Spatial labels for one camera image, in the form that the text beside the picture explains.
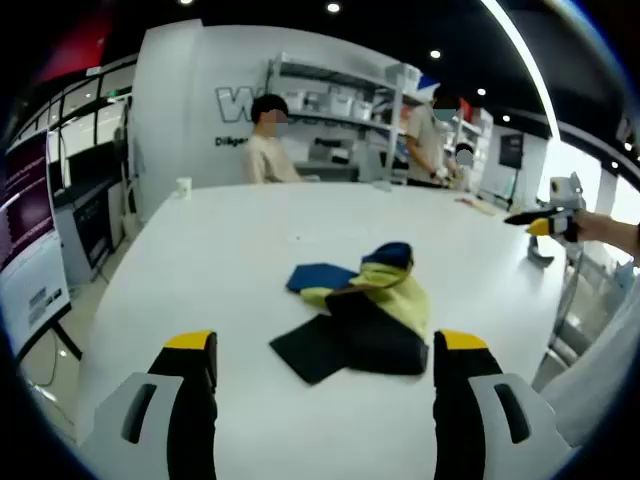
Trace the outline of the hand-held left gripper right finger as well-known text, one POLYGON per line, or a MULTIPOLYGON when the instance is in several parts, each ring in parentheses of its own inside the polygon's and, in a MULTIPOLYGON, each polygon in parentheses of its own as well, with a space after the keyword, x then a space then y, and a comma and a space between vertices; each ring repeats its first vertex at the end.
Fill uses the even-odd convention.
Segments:
POLYGON ((551 479, 571 457, 552 407, 480 338, 433 342, 436 479, 551 479))

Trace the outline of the person's right hand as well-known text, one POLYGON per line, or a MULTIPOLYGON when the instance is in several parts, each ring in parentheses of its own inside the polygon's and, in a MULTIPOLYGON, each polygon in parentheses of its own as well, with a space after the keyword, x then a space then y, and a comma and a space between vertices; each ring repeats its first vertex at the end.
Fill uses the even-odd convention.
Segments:
POLYGON ((607 215, 578 210, 574 221, 577 225, 579 241, 599 241, 608 243, 615 221, 607 215))

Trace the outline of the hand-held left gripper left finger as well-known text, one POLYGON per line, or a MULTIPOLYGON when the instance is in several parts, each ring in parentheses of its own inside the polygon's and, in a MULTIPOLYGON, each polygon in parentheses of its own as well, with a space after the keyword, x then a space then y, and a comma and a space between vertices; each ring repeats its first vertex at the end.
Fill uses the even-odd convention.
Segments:
POLYGON ((217 335, 168 341, 95 409, 81 445, 98 479, 214 479, 217 335))

